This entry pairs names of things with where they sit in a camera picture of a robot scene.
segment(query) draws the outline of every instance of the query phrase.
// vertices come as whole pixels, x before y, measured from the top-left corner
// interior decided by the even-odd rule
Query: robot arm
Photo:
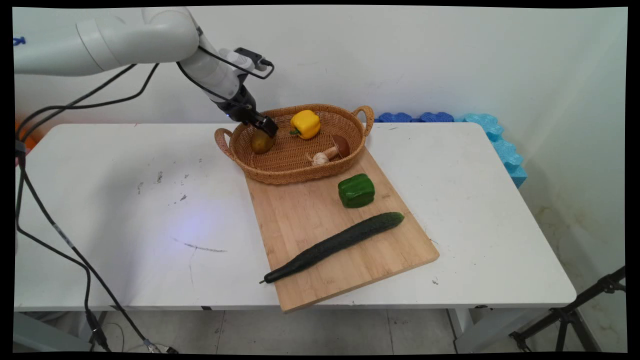
[[[193,81],[232,100],[205,92],[230,118],[275,136],[278,127],[255,110],[255,100],[243,85],[246,74],[198,48],[220,56],[186,7],[143,8],[142,17],[144,24],[138,26],[109,16],[24,37],[14,43],[14,73],[85,76],[133,63],[179,62]],[[238,53],[223,53],[248,71],[264,68]]]

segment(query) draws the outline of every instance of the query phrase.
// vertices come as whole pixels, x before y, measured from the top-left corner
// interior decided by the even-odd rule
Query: foam block
[[[514,172],[509,174],[511,176],[511,180],[516,184],[516,187],[519,188],[522,183],[527,179],[527,172],[522,168],[518,167]]]
[[[522,164],[522,156],[516,152],[516,146],[505,141],[502,137],[496,142],[492,142],[495,152],[500,156],[500,160],[504,164],[509,174],[514,172],[520,164]]]
[[[453,116],[447,113],[424,113],[416,122],[453,122]]]
[[[411,115],[406,113],[384,113],[375,119],[374,122],[411,122],[411,120],[413,120]]]
[[[527,172],[520,166],[523,158],[516,152],[515,145],[502,138],[504,128],[498,125],[498,119],[489,114],[466,114],[455,121],[475,122],[482,126],[484,133],[486,133],[489,140],[491,140],[495,152],[498,153],[513,183],[516,184],[517,188],[524,183],[527,179]]]
[[[498,125],[498,119],[489,114],[466,114],[458,122],[475,122],[482,126],[489,140],[496,142],[501,138],[504,128]]]

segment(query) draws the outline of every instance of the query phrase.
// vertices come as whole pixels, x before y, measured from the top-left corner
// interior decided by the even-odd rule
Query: cucumber
[[[290,262],[266,274],[264,280],[260,283],[266,282],[270,284],[289,275],[293,275],[296,272],[300,272],[313,266],[320,260],[327,258],[331,254],[355,245],[375,234],[393,229],[398,226],[402,220],[404,220],[404,215],[398,212],[382,213],[370,217],[304,250],[295,258],[291,259]]]

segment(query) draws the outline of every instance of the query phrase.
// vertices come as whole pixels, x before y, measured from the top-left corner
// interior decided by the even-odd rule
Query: black cable
[[[19,162],[19,166],[20,166],[20,182],[18,184],[18,200],[16,202],[15,205],[15,226],[16,229],[18,230],[18,233],[23,234],[24,236],[28,237],[29,239],[37,242],[38,244],[44,246],[45,248],[49,249],[50,251],[55,252],[56,254],[62,256],[63,258],[73,262],[74,264],[80,266],[81,268],[83,268],[86,272],[86,291],[84,293],[84,310],[85,311],[90,311],[89,310],[89,290],[91,289],[91,274],[89,273],[89,269],[82,264],[80,261],[66,255],[64,252],[59,251],[58,249],[55,249],[54,247],[50,246],[49,244],[43,242],[42,240],[36,238],[35,236],[27,233],[25,230],[23,230],[20,227],[20,208],[22,207],[22,187],[24,186],[24,178],[25,178],[25,171],[24,169],[24,154],[21,154],[20,157],[18,158],[18,162]]]
[[[235,67],[236,69],[242,70],[245,74],[253,75],[253,76],[255,76],[255,77],[256,77],[256,78],[258,78],[258,79],[262,79],[262,80],[264,80],[264,79],[266,79],[266,78],[270,77],[271,73],[276,69],[276,67],[275,67],[275,65],[273,65],[273,63],[271,63],[270,61],[263,60],[262,62],[263,62],[265,65],[268,65],[268,66],[270,66],[270,67],[271,67],[271,71],[269,71],[269,74],[266,74],[265,76],[260,76],[260,75],[258,75],[258,74],[254,74],[254,73],[250,72],[249,70],[246,70],[246,69],[241,68],[240,66],[238,66],[238,65],[236,65],[236,64],[234,64],[234,63],[232,63],[231,61],[228,61],[228,60],[227,60],[227,59],[225,59],[225,58],[221,58],[220,56],[218,56],[218,55],[216,55],[216,54],[214,54],[214,53],[210,52],[210,51],[209,51],[209,50],[207,50],[207,49],[205,49],[205,48],[204,48],[204,47],[202,47],[201,45],[198,45],[198,49],[202,50],[202,52],[203,52],[203,53],[205,53],[205,54],[207,54],[207,55],[209,55],[209,56],[211,56],[211,57],[213,57],[213,58],[216,58],[216,59],[218,59],[218,60],[220,60],[220,61],[222,61],[222,62],[224,62],[224,63],[227,63],[227,64],[229,64],[229,65],[231,65],[231,66]]]
[[[189,76],[189,74],[187,74],[187,72],[184,70],[184,68],[182,67],[182,65],[180,64],[180,62],[177,62],[176,64],[178,64],[178,69],[180,69],[180,71],[182,72],[182,75],[184,75],[187,79],[189,79],[190,82],[194,83],[198,88],[201,88],[202,90],[210,93],[213,96],[217,96],[220,99],[223,99],[224,101],[230,102],[233,105],[236,106],[240,106],[241,108],[245,108],[245,109],[250,109],[251,106],[248,104],[241,104],[237,101],[233,101],[232,99],[227,99],[226,97],[220,95],[220,94],[216,94],[213,91],[209,90],[208,88],[204,87],[202,84],[200,84],[199,82],[195,81],[191,76]]]
[[[72,102],[68,103],[68,104],[67,104],[67,106],[73,106],[73,105],[75,105],[75,104],[77,104],[77,103],[81,102],[82,100],[85,100],[85,99],[86,99],[86,98],[88,98],[89,96],[92,96],[93,94],[95,94],[95,93],[97,93],[98,91],[102,90],[103,88],[107,87],[107,85],[109,85],[109,84],[111,84],[112,82],[114,82],[114,80],[115,80],[115,79],[119,78],[120,76],[122,76],[122,75],[124,75],[126,72],[128,72],[129,70],[133,69],[136,65],[137,65],[137,64],[133,64],[133,65],[128,66],[128,67],[127,67],[126,69],[124,69],[123,71],[120,71],[118,74],[115,74],[114,76],[112,76],[112,77],[111,77],[111,79],[109,79],[109,80],[105,81],[102,85],[100,85],[100,86],[98,86],[97,88],[95,88],[95,89],[91,90],[90,92],[88,92],[88,93],[86,93],[86,94],[84,94],[84,95],[80,96],[80,97],[79,97],[79,98],[77,98],[76,100],[73,100]],[[33,118],[35,118],[35,117],[36,117],[36,116],[38,116],[39,114],[41,114],[41,113],[43,113],[43,112],[46,112],[46,111],[49,111],[49,110],[53,110],[53,109],[51,108],[51,106],[48,106],[48,107],[46,107],[46,108],[42,108],[42,109],[40,109],[40,110],[38,110],[38,111],[36,111],[36,112],[32,113],[31,115],[29,115],[26,119],[24,119],[24,120],[22,121],[22,123],[20,123],[20,126],[18,127],[18,130],[16,130],[16,131],[15,131],[15,139],[16,139],[16,140],[19,140],[19,135],[20,135],[20,132],[22,131],[22,128],[23,128],[24,126],[26,126],[26,125],[27,125],[27,123],[28,123],[29,121],[31,121]],[[66,110],[66,109],[60,109],[60,110],[58,110],[58,111],[54,112],[53,114],[51,114],[51,115],[49,115],[49,116],[50,116],[50,117],[54,117],[54,116],[56,116],[57,114],[59,114],[59,113],[61,113],[61,112],[65,111],[65,110]]]
[[[159,63],[155,64],[154,67],[151,69],[151,71],[149,72],[149,75],[147,76],[147,79],[145,80],[145,83],[142,85],[142,88],[140,89],[139,92],[135,93],[134,95],[128,96],[128,97],[123,97],[122,99],[117,99],[117,100],[112,100],[112,101],[106,101],[106,102],[99,102],[97,104],[90,104],[90,105],[78,105],[78,106],[73,106],[73,105],[56,105],[56,106],[48,106],[44,109],[47,110],[78,110],[78,109],[91,109],[91,108],[99,108],[101,106],[107,106],[107,105],[113,105],[113,104],[118,104],[120,102],[125,102],[125,101],[129,101],[129,100],[133,100],[135,98],[137,98],[138,96],[140,96],[145,89],[147,88],[147,85],[149,84],[149,81],[151,80],[151,77],[154,75],[154,73],[156,72],[156,69],[158,67],[158,65],[160,65]],[[115,79],[111,78],[108,80],[108,82],[111,82]],[[46,118],[40,120],[39,122],[37,122],[34,126],[31,127],[31,129],[29,129],[29,131],[27,131],[27,133],[22,137],[21,141],[25,141],[27,139],[27,137],[29,135],[31,135],[31,133],[37,129],[39,126],[41,126],[42,124],[44,124],[45,122],[51,120],[54,116],[56,116],[57,114],[59,114],[58,112],[53,113],[49,116],[47,116]]]
[[[122,335],[122,347],[120,348],[120,352],[124,352],[124,330],[122,330],[122,326],[120,326],[120,324],[115,323],[115,322],[109,322],[106,323],[104,325],[102,325],[100,328],[104,328],[107,325],[115,325],[118,327],[118,329],[120,329],[120,334]]]
[[[16,131],[16,137],[19,136],[20,130],[22,130],[21,127],[24,127],[25,123],[27,123],[28,121],[33,119],[38,114],[43,113],[45,111],[55,110],[55,109],[58,110],[58,111],[52,113],[51,115],[47,116],[46,118],[42,119],[40,122],[36,123],[33,127],[31,127],[29,129],[29,131],[27,131],[27,133],[22,138],[22,141],[24,141],[38,126],[41,126],[42,124],[44,124],[45,122],[47,122],[48,120],[52,119],[53,117],[55,117],[56,115],[60,114],[61,112],[65,111],[65,110],[96,108],[96,107],[99,107],[99,106],[116,104],[116,103],[119,103],[119,102],[124,102],[124,101],[128,101],[128,100],[131,100],[131,99],[135,99],[136,97],[140,96],[144,92],[144,90],[146,89],[146,87],[147,87],[152,75],[156,71],[158,65],[159,65],[158,63],[154,65],[154,67],[150,71],[149,75],[147,76],[147,79],[145,80],[145,83],[142,86],[142,89],[137,94],[134,94],[132,96],[129,96],[129,97],[126,97],[126,98],[123,98],[123,99],[114,100],[114,101],[108,101],[108,102],[102,102],[102,103],[98,103],[98,104],[91,104],[91,105],[84,105],[84,106],[74,106],[78,102],[88,98],[89,96],[95,94],[99,90],[102,90],[106,85],[110,84],[115,79],[119,78],[122,74],[124,74],[127,71],[131,70],[135,66],[135,64],[134,64],[134,65],[131,65],[131,66],[127,67],[125,70],[119,72],[117,75],[115,75],[111,79],[107,80],[105,83],[103,83],[98,88],[92,90],[91,92],[85,94],[84,96],[82,96],[82,97],[76,99],[75,101],[69,103],[69,105],[66,105],[66,106],[48,106],[46,108],[43,108],[43,109],[40,109],[40,110],[36,111],[34,114],[31,114],[25,121],[22,122],[21,126]],[[33,188],[33,185],[31,184],[31,181],[29,180],[29,176],[27,175],[27,172],[26,172],[26,155],[24,153],[22,153],[22,154],[20,154],[18,156],[18,162],[19,162],[19,165],[20,165],[20,183],[19,183],[18,202],[16,204],[16,228],[17,228],[17,230],[21,234],[23,234],[24,236],[27,236],[29,239],[32,239],[33,241],[37,242],[38,244],[44,246],[45,248],[55,252],[56,254],[58,254],[60,256],[63,256],[65,259],[68,259],[68,260],[74,262],[75,264],[78,264],[78,265],[82,266],[85,269],[85,271],[87,271],[88,281],[87,281],[87,290],[86,290],[86,294],[85,294],[84,306],[85,306],[85,311],[87,313],[87,319],[88,319],[90,324],[91,323],[97,323],[97,320],[95,319],[95,316],[93,315],[93,313],[91,313],[91,311],[88,309],[88,296],[89,296],[90,279],[91,279],[89,271],[93,273],[93,275],[96,277],[96,279],[98,279],[98,281],[100,282],[102,287],[107,291],[107,293],[111,297],[111,300],[116,304],[116,307],[123,314],[123,316],[127,319],[127,321],[129,322],[131,327],[134,329],[136,334],[143,340],[143,342],[145,342],[145,343],[149,342],[149,340],[146,339],[144,337],[144,335],[142,335],[142,333],[140,332],[138,327],[135,325],[133,320],[131,320],[131,318],[126,313],[124,308],[120,305],[120,303],[115,298],[115,296],[113,295],[113,293],[111,292],[111,290],[109,289],[107,284],[102,280],[100,275],[95,271],[95,269],[91,266],[91,264],[89,264],[89,262],[78,251],[78,249],[71,243],[69,238],[67,238],[67,236],[62,232],[60,227],[58,227],[58,225],[51,218],[49,212],[44,208],[44,205],[42,204],[42,201],[40,200],[38,194],[36,193],[35,189]],[[21,208],[21,204],[22,204],[22,191],[23,191],[24,183],[27,184],[27,187],[29,188],[33,198],[36,200],[36,203],[38,204],[38,207],[40,208],[40,211],[44,214],[45,218],[47,218],[49,223],[55,228],[55,230],[58,232],[58,234],[65,240],[67,245],[69,245],[69,247],[71,247],[71,249],[74,251],[74,253],[80,258],[80,260],[82,260],[82,262],[84,264],[78,262],[77,260],[71,258],[70,256],[67,256],[66,254],[58,251],[57,249],[49,246],[48,244],[40,241],[39,239],[35,238],[33,235],[30,235],[29,233],[25,232],[24,230],[22,230],[22,228],[19,227],[19,221],[18,220],[19,220],[19,217],[20,217],[20,208]],[[103,338],[104,339],[104,341],[100,345],[106,351],[110,351],[109,347],[106,345],[106,338],[104,337],[104,333],[102,332],[102,329],[100,329],[99,324],[98,324],[97,329],[99,331],[97,331],[96,335],[98,335],[99,338]]]
[[[91,273],[93,273],[93,276],[95,276],[96,279],[98,279],[98,281],[100,282],[100,284],[102,285],[102,287],[107,291],[107,293],[109,294],[109,296],[111,297],[111,300],[113,300],[113,302],[115,303],[116,307],[118,308],[118,310],[122,313],[122,315],[127,319],[127,321],[131,324],[131,327],[133,328],[133,330],[136,332],[136,334],[142,339],[142,340],[146,340],[146,338],[142,335],[142,333],[140,332],[140,330],[138,330],[138,327],[136,326],[135,323],[133,323],[133,320],[131,320],[131,318],[129,317],[129,315],[127,314],[127,312],[124,310],[124,308],[120,305],[120,303],[118,302],[118,299],[116,299],[115,295],[113,295],[113,293],[111,292],[111,290],[109,289],[109,286],[107,286],[107,284],[104,282],[104,280],[102,280],[102,278],[100,277],[100,275],[95,271],[95,269],[93,268],[93,266],[91,266],[91,264],[89,264],[89,261],[87,261],[86,258],[84,258],[84,256],[78,251],[78,249],[76,248],[75,245],[73,245],[71,243],[71,241],[69,240],[69,238],[67,238],[67,235],[65,235],[65,233],[62,232],[62,230],[60,229],[60,227],[56,224],[56,222],[53,220],[53,218],[51,218],[49,212],[47,211],[47,209],[45,209],[44,205],[42,204],[42,201],[40,200],[40,197],[38,196],[38,194],[36,193],[36,190],[33,188],[33,185],[31,184],[31,181],[29,180],[29,176],[27,175],[24,167],[20,167],[20,170],[22,171],[22,173],[24,174],[24,182],[27,184],[27,187],[29,188],[29,191],[31,192],[31,195],[33,196],[34,200],[36,200],[36,203],[38,204],[38,207],[40,208],[40,211],[42,211],[42,213],[44,214],[45,218],[47,218],[47,220],[49,221],[49,223],[54,227],[54,229],[58,232],[58,234],[63,238],[63,240],[65,240],[65,242],[67,243],[67,245],[69,245],[69,247],[71,247],[71,250],[73,250],[73,252],[76,253],[76,255],[80,258],[80,260],[82,260],[82,262],[84,263],[84,265],[86,265],[86,267],[89,268],[89,270],[91,270]]]

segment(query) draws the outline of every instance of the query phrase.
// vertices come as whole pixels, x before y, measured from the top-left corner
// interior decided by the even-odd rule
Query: basket handle
[[[375,115],[373,115],[373,109],[364,105],[361,106],[359,108],[357,108],[354,112],[353,112],[353,116],[357,117],[359,112],[364,112],[364,115],[367,117],[367,126],[364,129],[364,136],[366,137],[370,132],[371,132],[371,128],[373,127],[373,120]]]
[[[224,152],[231,160],[235,161],[236,157],[233,155],[233,153],[229,149],[229,146],[227,145],[225,134],[229,135],[229,138],[231,137],[231,131],[220,128],[216,130],[216,132],[213,134],[213,137],[216,139],[216,144],[218,144],[220,150],[222,150],[222,152]]]

